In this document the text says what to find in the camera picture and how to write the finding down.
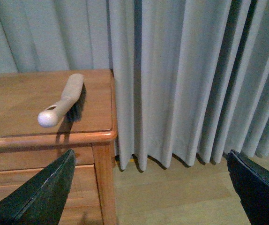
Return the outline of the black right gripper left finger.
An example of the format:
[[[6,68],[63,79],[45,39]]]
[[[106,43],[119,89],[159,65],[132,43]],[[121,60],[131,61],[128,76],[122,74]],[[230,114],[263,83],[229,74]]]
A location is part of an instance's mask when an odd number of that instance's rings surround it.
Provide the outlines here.
[[[61,157],[0,201],[0,225],[57,225],[75,172],[75,152]]]

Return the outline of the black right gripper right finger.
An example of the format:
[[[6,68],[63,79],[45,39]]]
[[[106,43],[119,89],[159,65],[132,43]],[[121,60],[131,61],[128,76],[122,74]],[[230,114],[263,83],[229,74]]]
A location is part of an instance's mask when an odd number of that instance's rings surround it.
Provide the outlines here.
[[[231,150],[226,157],[232,185],[252,225],[269,225],[269,171]]]

